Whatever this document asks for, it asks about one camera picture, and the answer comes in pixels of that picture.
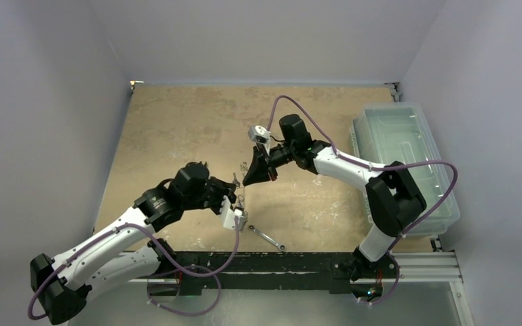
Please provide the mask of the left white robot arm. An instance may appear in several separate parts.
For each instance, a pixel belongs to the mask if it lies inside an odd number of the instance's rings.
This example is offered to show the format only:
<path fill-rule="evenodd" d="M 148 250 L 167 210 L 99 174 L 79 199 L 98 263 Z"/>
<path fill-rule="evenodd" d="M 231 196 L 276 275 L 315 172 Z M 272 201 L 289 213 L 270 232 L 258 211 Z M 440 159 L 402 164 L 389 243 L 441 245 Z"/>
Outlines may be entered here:
<path fill-rule="evenodd" d="M 139 277 L 185 274 L 213 278 L 231 263 L 234 252 L 215 270 L 181 265 L 166 241 L 155 234 L 178 222 L 186 211 L 211 210 L 224 228 L 239 232 L 243 210 L 235 203 L 237 186 L 210 176 L 207 164 L 190 162 L 173 178 L 145 191 L 113 223 L 63 253 L 44 253 L 30 262 L 33 296 L 27 316 L 63 324 L 95 297 Z"/>

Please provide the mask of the clear plastic storage bin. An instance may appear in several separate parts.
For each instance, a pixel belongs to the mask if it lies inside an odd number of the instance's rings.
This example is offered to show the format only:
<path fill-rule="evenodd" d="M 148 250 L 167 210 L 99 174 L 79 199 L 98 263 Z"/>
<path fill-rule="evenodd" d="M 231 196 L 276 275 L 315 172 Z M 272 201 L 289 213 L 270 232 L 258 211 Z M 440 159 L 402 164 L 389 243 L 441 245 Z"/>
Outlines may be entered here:
<path fill-rule="evenodd" d="M 415 103 L 369 103 L 353 119 L 350 136 L 354 155 L 380 164 L 440 160 L 441 155 L 422 108 Z M 431 164 L 410 170 L 430 209 L 450 185 L 446 166 Z M 460 218 L 451 192 L 433 213 L 407 232 L 407 236 L 444 234 Z"/>

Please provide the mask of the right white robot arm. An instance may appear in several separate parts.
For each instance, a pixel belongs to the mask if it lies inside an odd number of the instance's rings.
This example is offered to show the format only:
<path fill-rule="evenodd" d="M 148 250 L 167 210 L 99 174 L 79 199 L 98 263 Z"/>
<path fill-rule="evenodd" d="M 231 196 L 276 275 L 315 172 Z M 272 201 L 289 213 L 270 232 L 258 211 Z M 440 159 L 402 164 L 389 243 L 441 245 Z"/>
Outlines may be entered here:
<path fill-rule="evenodd" d="M 372 275 L 398 236 L 427 208 L 411 173 L 400 162 L 386 166 L 362 160 L 337 150 L 331 142 L 314 139 L 297 114 L 282 117 L 279 127 L 283 140 L 276 145 L 265 127 L 249 129 L 255 146 L 243 185 L 275 181 L 277 169 L 294 162 L 302 170 L 342 181 L 366 194 L 373 225 L 355 250 L 354 267 L 362 276 Z"/>

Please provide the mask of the aluminium frame rail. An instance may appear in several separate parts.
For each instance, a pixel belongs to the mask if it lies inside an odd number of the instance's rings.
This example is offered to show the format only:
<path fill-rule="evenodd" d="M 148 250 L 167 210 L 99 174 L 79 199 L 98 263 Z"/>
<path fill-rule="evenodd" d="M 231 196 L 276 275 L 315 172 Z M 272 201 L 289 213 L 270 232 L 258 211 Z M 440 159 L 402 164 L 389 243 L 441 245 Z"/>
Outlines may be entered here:
<path fill-rule="evenodd" d="M 397 253 L 379 296 L 313 290 L 204 289 L 181 295 L 136 279 L 88 304 L 72 325 L 472 325 L 453 253 Z"/>

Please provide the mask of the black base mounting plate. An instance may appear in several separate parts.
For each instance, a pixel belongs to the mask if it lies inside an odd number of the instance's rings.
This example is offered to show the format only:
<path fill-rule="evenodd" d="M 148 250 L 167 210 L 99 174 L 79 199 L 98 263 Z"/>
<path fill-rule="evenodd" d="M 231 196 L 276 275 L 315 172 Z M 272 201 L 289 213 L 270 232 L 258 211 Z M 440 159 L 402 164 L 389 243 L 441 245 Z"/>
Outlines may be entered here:
<path fill-rule="evenodd" d="M 330 294 L 379 296 L 381 282 L 392 282 L 397 265 L 389 257 L 364 267 L 348 252 L 240 252 L 214 277 L 179 274 L 160 257 L 149 279 L 164 279 L 179 285 L 181 295 L 200 295 L 204 289 L 328 291 Z"/>

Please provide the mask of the silver ratchet wrench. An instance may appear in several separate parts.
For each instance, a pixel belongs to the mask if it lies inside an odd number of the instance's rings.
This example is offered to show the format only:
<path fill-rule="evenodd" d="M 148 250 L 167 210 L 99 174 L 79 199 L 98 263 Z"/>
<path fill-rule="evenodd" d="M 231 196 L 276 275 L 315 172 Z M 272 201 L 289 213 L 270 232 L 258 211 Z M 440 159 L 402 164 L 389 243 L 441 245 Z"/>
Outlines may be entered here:
<path fill-rule="evenodd" d="M 286 251 L 286 246 L 284 244 L 277 242 L 273 238 L 269 237 L 267 234 L 265 234 L 262 231 L 260 231 L 259 229 L 257 229 L 254 225 L 249 225 L 248 229 L 251 232 L 253 232 L 254 234 L 256 234 L 257 236 L 261 237 L 262 239 L 264 239 L 265 241 L 270 243 L 271 245 L 275 246 L 280 252 Z"/>

